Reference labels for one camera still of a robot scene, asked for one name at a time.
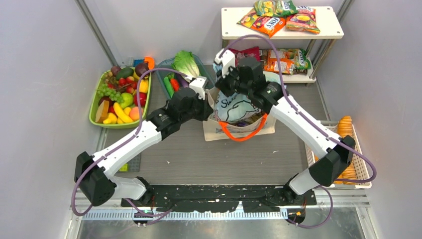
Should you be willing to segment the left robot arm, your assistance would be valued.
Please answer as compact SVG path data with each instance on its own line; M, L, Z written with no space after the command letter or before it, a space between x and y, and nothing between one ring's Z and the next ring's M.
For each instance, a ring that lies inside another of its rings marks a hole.
M164 107L154 110L116 143L92 155L79 154L75 182L92 206L109 199L149 198L149 185L144 179L117 177L116 172L142 151L177 132L183 123L192 119L205 121L212 112L204 89L181 88Z

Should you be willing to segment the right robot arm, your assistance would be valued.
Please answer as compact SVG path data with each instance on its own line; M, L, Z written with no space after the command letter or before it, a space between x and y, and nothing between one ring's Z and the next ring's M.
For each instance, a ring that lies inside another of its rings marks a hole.
M266 114L286 125L318 158L285 185L290 194L302 195L317 186L330 186L351 164L356 142L341 137L308 114L290 95L284 84L268 81L262 66L254 57L242 58L235 66L235 57L227 52L214 59L215 86L226 96L238 93Z

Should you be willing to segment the beige canvas tote bag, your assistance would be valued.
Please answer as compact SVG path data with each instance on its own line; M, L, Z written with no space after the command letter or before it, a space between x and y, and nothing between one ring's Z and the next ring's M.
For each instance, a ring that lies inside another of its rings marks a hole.
M224 121L214 120L212 117L214 114L213 98L216 97L216 95L217 90L215 88L206 90L206 96L213 112L208 120L203 122L205 141L231 139L233 141L242 142L255 135L272 134L275 132L275 118L268 116L265 113L257 121L246 127L237 127Z

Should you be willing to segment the light blue plastic bag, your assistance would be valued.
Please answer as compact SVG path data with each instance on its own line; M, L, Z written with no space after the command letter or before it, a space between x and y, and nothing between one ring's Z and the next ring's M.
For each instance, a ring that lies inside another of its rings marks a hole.
M224 121L231 125L247 120L252 124L264 114L260 108L251 103L246 95L235 92L226 96L217 86L214 88L217 90L217 95L213 98L214 114L212 117L214 120Z

